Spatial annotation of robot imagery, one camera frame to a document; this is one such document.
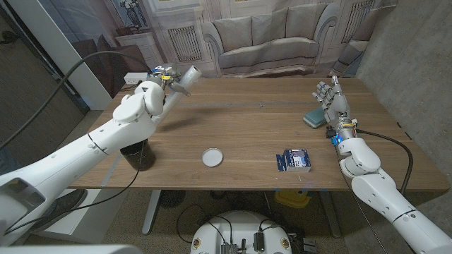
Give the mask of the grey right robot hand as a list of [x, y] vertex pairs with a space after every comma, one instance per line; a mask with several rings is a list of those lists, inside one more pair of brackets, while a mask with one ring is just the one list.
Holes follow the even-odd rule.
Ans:
[[351, 118], [351, 110], [342, 91], [338, 77], [333, 75], [331, 85], [321, 81], [316, 85], [313, 97], [321, 104], [323, 116], [327, 122], [326, 136], [339, 139], [339, 143], [355, 138], [355, 126]]

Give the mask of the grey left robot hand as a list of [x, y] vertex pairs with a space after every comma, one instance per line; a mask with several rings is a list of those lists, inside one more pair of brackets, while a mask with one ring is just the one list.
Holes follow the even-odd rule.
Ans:
[[177, 69], [174, 63], [165, 63], [161, 66], [156, 66], [147, 76], [147, 81], [152, 81], [160, 85], [164, 90], [169, 87], [175, 92], [180, 92], [186, 96], [190, 95], [190, 92], [179, 84], [181, 80], [181, 72]]

